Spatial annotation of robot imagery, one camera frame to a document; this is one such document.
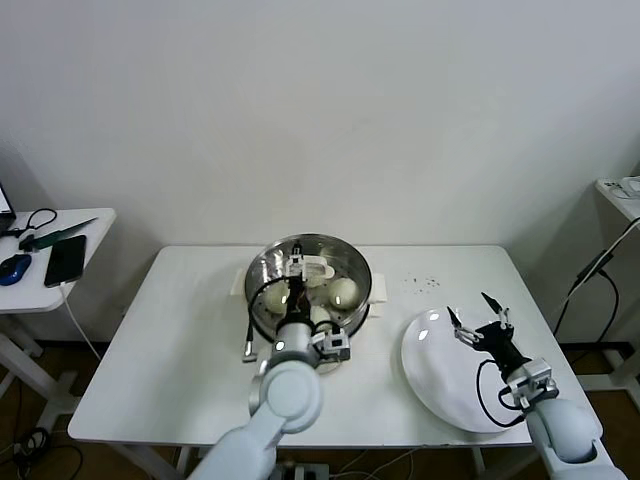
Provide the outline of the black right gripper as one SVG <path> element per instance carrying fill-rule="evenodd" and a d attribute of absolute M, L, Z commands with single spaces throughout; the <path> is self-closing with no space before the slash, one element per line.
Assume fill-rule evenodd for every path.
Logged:
<path fill-rule="evenodd" d="M 447 307 L 454 336 L 460 342 L 479 352 L 488 353 L 501 373 L 513 373 L 530 359 L 524 356 L 513 343 L 514 326 L 509 319 L 509 308 L 503 307 L 487 293 L 481 293 L 496 320 L 475 330 L 466 328 L 451 307 Z"/>

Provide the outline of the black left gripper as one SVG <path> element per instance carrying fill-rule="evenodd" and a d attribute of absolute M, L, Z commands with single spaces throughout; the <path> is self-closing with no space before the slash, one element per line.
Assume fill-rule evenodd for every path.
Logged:
<path fill-rule="evenodd" d="M 300 242 L 295 242 L 291 249 L 289 262 L 285 266 L 285 276 L 289 288 L 286 301 L 284 324 L 306 323 L 308 321 L 308 301 L 303 280 L 306 279 L 306 267 L 302 263 L 304 251 Z"/>

